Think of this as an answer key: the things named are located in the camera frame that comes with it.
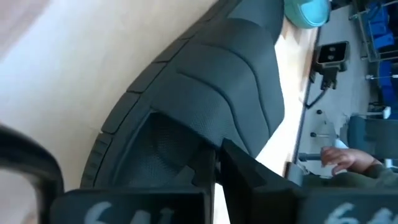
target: blue object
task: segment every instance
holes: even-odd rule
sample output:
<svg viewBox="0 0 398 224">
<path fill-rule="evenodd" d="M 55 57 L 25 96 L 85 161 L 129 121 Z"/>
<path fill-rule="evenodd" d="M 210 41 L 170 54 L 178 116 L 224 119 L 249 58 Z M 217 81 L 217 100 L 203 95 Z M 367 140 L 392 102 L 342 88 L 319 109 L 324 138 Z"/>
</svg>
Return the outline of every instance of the blue object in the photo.
<svg viewBox="0 0 398 224">
<path fill-rule="evenodd" d="M 373 46 L 375 49 L 380 49 L 390 45 L 394 45 L 394 36 L 392 32 L 373 39 Z"/>
<path fill-rule="evenodd" d="M 328 21 L 329 14 L 329 0 L 285 0 L 285 15 L 299 28 L 320 27 Z"/>
<path fill-rule="evenodd" d="M 384 22 L 387 24 L 389 20 L 389 15 L 386 7 L 379 7 L 377 3 L 372 2 L 369 4 L 369 12 L 364 15 L 364 18 L 366 20 L 370 19 L 370 23 Z"/>
<path fill-rule="evenodd" d="M 368 35 L 384 35 L 390 30 L 388 29 L 388 26 L 384 22 L 374 22 L 370 23 L 370 30 L 367 29 Z"/>
</svg>

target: sleeve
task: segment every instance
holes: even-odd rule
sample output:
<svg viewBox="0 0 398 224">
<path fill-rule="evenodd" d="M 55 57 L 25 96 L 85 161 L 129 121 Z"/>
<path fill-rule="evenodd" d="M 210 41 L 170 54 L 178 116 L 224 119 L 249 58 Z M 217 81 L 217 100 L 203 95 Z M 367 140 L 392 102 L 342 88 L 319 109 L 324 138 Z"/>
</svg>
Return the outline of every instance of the sleeve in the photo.
<svg viewBox="0 0 398 224">
<path fill-rule="evenodd" d="M 394 173 L 391 169 L 386 168 L 384 165 L 376 164 L 369 167 L 363 175 L 377 179 L 379 185 L 398 186 L 398 174 Z"/>
<path fill-rule="evenodd" d="M 368 169 L 366 169 L 363 172 L 363 175 L 365 175 L 366 177 L 377 179 L 377 178 L 379 178 L 381 176 L 381 174 L 383 172 L 388 172 L 388 171 L 393 173 L 393 171 L 391 171 L 390 169 L 386 168 L 384 165 L 376 164 L 376 165 L 370 166 Z"/>
</svg>

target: hand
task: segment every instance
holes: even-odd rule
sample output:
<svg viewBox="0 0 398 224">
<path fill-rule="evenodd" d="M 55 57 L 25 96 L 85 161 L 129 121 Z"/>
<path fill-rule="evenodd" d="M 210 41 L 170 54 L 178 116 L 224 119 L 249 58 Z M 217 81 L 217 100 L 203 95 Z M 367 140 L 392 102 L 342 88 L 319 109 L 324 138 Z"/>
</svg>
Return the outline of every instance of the hand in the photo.
<svg viewBox="0 0 398 224">
<path fill-rule="evenodd" d="M 336 175 L 339 171 L 349 169 L 356 161 L 356 157 L 350 149 L 324 147 L 321 151 L 321 161 L 322 166 L 337 165 L 331 170 L 331 173 Z"/>
<path fill-rule="evenodd" d="M 322 148 L 321 161 L 323 166 L 336 165 L 331 171 L 333 175 L 344 169 L 362 174 L 370 166 L 380 164 L 373 156 L 364 151 L 337 147 Z"/>
</svg>

